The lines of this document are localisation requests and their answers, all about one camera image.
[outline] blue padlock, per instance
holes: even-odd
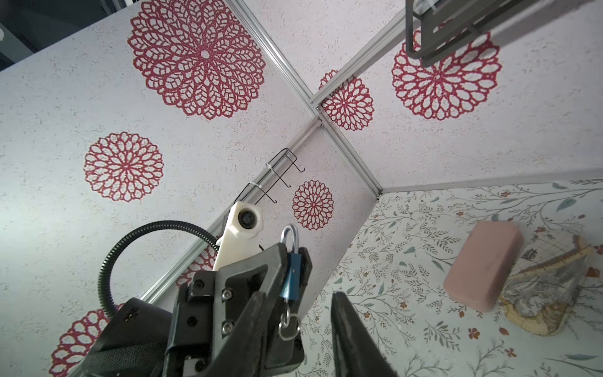
[[[287,234],[293,235],[293,247],[291,253],[287,254],[287,275],[280,296],[286,301],[298,300],[300,298],[300,276],[302,273],[302,255],[299,254],[297,228],[293,224],[287,225],[280,235],[280,243],[285,245]]]
[[[289,270],[285,278],[283,290],[280,296],[285,300],[298,300],[300,298],[300,275],[302,273],[302,255],[298,253],[288,253],[287,262]]]

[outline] pink sponge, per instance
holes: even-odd
[[[522,244],[522,233],[514,223],[480,221],[450,268],[444,289],[459,303],[490,311]]]

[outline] silver screw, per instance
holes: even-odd
[[[222,325],[222,335],[228,335],[235,328],[235,324],[232,321],[226,321]]]
[[[228,301],[232,298],[232,290],[229,288],[226,288],[224,291],[222,291],[222,300],[223,301]]]

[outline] red doily print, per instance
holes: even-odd
[[[114,201],[140,199],[163,177],[157,146],[137,133],[112,133],[92,144],[85,157],[86,181]]]
[[[417,45],[421,32],[414,33]],[[502,65],[500,48],[490,41],[490,33],[458,49],[431,67],[421,67],[419,60],[406,55],[406,43],[394,62],[393,86],[396,95],[413,113],[426,119],[457,118],[475,110],[497,85]]]
[[[67,333],[61,335],[57,349],[52,353],[48,370],[54,377],[65,377],[90,351],[109,319],[102,309],[89,311],[84,318],[73,322]]]
[[[299,186],[293,197],[297,221],[310,230],[324,227],[333,217],[333,195],[324,183],[309,180]]]
[[[222,0],[145,1],[131,23],[134,67],[165,104],[214,119],[257,98],[266,63]]]
[[[213,269],[213,264],[216,261],[216,252],[211,247],[206,247],[205,250],[199,254],[198,257],[195,258],[193,263],[189,267],[186,268],[186,271],[180,275],[180,277],[176,280],[176,285],[180,287],[181,285],[188,284],[192,280],[192,276],[197,271],[205,270],[211,271]]]
[[[337,71],[332,70],[320,80],[322,88]],[[341,128],[358,131],[373,120],[373,99],[362,80],[352,76],[323,101],[324,112]]]

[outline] floral tablecloth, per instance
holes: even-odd
[[[482,220],[519,223],[526,243],[567,230],[595,246],[594,263],[558,335],[532,335],[510,323],[500,306],[481,313],[444,292],[446,273]],[[334,291],[347,293],[400,376],[603,375],[602,268],[603,179],[382,195],[303,319],[306,359],[291,375],[335,374]]]

